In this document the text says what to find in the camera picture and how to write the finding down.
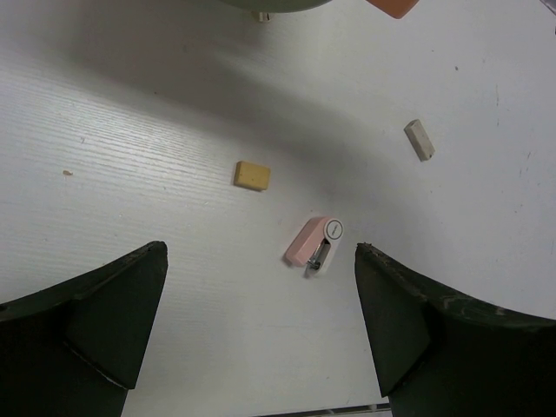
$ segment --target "rectangular block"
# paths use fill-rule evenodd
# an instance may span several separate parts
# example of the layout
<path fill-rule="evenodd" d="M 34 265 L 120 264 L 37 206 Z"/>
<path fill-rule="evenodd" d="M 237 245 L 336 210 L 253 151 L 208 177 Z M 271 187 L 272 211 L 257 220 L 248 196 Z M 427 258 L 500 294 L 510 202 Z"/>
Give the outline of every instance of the rectangular block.
<path fill-rule="evenodd" d="M 263 191 L 270 182 L 270 168 L 251 162 L 239 161 L 235 166 L 234 185 Z"/>
<path fill-rule="evenodd" d="M 434 155 L 434 146 L 420 120 L 413 120 L 404 130 L 419 159 L 422 162 L 431 159 Z"/>

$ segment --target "wooden table surface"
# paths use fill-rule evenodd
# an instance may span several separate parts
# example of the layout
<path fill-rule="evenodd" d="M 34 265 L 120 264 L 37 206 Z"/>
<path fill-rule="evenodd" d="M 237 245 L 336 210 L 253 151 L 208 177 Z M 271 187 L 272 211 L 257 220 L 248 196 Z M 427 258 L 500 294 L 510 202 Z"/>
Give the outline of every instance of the wooden table surface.
<path fill-rule="evenodd" d="M 396 21 L 336 0 L 268 24 L 209 0 L 4 1 L 0 301 L 164 240 L 124 415 L 384 402 L 357 242 L 556 317 L 555 48 L 538 1 L 422 0 Z M 272 169 L 267 191 L 231 185 L 240 160 Z M 306 280 L 281 257 L 316 215 L 346 234 Z"/>

